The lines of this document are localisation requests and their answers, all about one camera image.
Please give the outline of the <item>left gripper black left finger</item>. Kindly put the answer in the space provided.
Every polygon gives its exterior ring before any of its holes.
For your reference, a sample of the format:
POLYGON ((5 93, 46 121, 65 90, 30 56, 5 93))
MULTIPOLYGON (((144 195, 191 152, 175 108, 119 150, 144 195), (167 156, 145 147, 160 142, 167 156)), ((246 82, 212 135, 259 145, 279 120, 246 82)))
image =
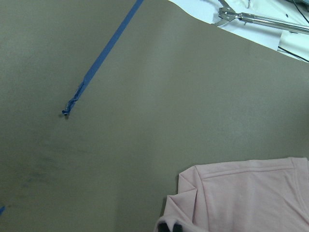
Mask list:
POLYGON ((170 232, 170 229, 166 223, 158 224, 158 232, 170 232))

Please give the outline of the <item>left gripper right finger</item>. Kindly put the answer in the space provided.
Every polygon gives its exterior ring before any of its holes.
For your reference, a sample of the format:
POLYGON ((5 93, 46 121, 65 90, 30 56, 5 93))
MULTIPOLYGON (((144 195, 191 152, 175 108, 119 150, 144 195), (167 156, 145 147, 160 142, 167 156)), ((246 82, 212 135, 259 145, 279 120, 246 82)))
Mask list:
POLYGON ((183 227, 180 224, 174 224, 173 232, 183 232, 183 227))

